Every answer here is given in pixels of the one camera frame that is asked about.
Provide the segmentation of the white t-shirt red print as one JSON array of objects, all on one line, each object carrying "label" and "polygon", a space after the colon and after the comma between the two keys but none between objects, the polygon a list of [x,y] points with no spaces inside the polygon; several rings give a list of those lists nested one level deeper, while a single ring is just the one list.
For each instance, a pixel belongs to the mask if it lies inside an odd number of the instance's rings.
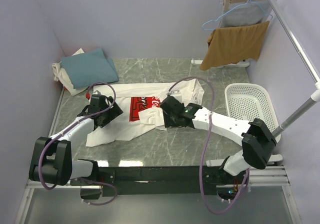
[{"label": "white t-shirt red print", "polygon": [[[96,147],[113,141],[130,141],[156,128],[166,131],[163,101],[174,85],[172,83],[133,83],[111,85],[116,93],[116,104],[123,111],[106,126],[96,128],[87,135],[86,147]],[[94,94],[113,97],[106,85],[93,88]],[[182,81],[172,89],[172,94],[184,104],[202,104],[205,91],[197,79]]]}]

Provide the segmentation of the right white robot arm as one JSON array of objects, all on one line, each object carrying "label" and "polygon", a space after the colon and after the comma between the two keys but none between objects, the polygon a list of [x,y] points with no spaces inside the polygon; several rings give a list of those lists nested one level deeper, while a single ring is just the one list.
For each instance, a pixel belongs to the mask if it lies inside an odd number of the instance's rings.
[{"label": "right white robot arm", "polygon": [[253,121],[237,120],[224,116],[198,104],[184,106],[175,97],[167,96],[160,108],[165,117],[166,127],[190,127],[206,130],[226,137],[242,147],[238,153],[227,157],[221,164],[219,177],[230,184],[237,175],[248,169],[263,170],[270,162],[277,141],[265,122],[255,118]]}]

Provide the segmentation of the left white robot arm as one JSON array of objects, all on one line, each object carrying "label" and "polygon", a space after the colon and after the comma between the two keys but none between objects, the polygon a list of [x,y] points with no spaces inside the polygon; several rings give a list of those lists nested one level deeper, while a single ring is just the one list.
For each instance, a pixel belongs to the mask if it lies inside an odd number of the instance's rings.
[{"label": "left white robot arm", "polygon": [[82,178],[88,185],[100,179],[96,161],[73,161],[72,144],[80,144],[89,133],[102,128],[123,111],[112,96],[93,94],[89,105],[62,131],[39,137],[34,145],[28,177],[32,181],[64,186],[71,179]]}]

